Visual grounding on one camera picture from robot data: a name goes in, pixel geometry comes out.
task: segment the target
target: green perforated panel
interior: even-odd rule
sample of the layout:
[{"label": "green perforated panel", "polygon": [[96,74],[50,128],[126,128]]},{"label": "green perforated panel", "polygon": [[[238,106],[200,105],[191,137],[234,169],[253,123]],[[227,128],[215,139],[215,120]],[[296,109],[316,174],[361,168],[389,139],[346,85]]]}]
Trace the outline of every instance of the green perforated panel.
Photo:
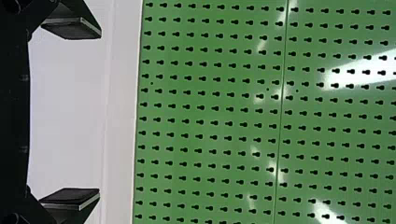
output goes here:
[{"label": "green perforated panel", "polygon": [[396,221],[394,8],[290,1],[277,223]]},{"label": "green perforated panel", "polygon": [[146,0],[134,223],[395,221],[395,7]]}]

